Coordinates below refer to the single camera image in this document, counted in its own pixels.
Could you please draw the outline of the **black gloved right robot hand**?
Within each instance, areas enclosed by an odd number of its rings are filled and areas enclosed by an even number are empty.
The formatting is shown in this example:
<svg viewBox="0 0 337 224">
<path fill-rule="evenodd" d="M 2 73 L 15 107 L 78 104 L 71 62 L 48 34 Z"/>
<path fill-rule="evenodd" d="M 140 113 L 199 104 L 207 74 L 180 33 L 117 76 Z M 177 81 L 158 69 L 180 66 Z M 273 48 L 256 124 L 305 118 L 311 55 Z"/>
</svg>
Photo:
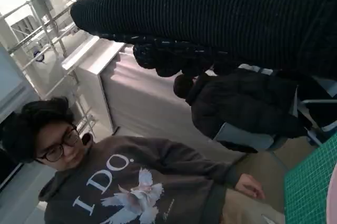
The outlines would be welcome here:
<svg viewBox="0 0 337 224">
<path fill-rule="evenodd" d="M 250 64 L 336 79 L 336 0 L 78 0 L 71 17 L 161 77 Z"/>
</svg>

